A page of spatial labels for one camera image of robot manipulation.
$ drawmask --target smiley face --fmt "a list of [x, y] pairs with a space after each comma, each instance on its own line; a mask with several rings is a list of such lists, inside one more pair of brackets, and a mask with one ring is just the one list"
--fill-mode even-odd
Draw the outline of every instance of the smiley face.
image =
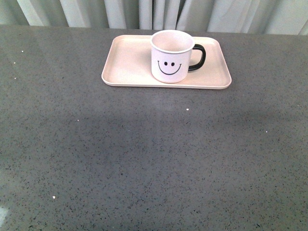
[[175, 72], [173, 72], [173, 73], [166, 73], [166, 72], [164, 72], [163, 70], [162, 70], [162, 68], [160, 67], [160, 65], [159, 65], [159, 61], [157, 61], [158, 62], [158, 67], [159, 67], [159, 70], [162, 72], [162, 73], [164, 73], [165, 75], [174, 75], [175, 73], [177, 73], [178, 71], [179, 71], [179, 69], [181, 68], [181, 65], [182, 64], [180, 64], [179, 65], [179, 68], [175, 71]]

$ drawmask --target curtain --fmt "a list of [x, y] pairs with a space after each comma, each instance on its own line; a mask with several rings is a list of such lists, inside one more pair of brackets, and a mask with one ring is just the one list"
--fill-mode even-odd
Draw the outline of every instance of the curtain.
[[308, 0], [0, 0], [0, 24], [308, 34]]

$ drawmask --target tray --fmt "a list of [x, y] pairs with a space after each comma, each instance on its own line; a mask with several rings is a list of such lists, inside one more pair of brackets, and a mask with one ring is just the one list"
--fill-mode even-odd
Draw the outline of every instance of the tray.
[[[194, 37], [195, 43], [206, 50], [205, 64], [189, 72], [178, 83], [162, 83], [151, 72], [150, 37], [145, 35], [121, 35], [111, 45], [103, 72], [103, 81], [119, 87], [158, 87], [191, 89], [224, 89], [231, 84], [231, 76], [219, 43], [213, 38]], [[201, 52], [194, 50], [190, 65], [196, 64]]]

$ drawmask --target smiley face mug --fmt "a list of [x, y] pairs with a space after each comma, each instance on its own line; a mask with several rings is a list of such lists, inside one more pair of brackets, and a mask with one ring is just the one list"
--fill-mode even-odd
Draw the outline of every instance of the smiley face mug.
[[[193, 37], [178, 30], [162, 30], [151, 36], [152, 74], [164, 83], [177, 83], [185, 79], [189, 71], [202, 67], [206, 52], [202, 45], [195, 44]], [[199, 63], [189, 66], [192, 51], [200, 50]]]

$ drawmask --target drawn smile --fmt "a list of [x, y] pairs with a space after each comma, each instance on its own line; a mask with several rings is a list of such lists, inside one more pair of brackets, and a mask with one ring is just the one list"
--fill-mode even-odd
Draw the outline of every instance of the drawn smile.
[[[160, 68], [159, 61], [157, 61], [157, 62], [158, 62], [158, 67], [159, 67], [159, 70], [160, 70], [161, 72], [163, 72], [163, 71], [162, 71], [162, 69]], [[173, 73], [171, 73], [171, 74], [168, 74], [168, 73], [166, 73], [166, 72], [163, 72], [163, 73], [164, 73], [165, 75], [173, 75], [173, 74], [175, 74], [175, 73], [177, 73], [177, 72], [179, 71], [179, 69], [181, 68], [181, 65], [182, 65], [182, 64], [180, 64], [180, 66], [179, 66], [179, 68], [177, 69], [177, 71], [176, 71], [176, 72], [173, 72]]]

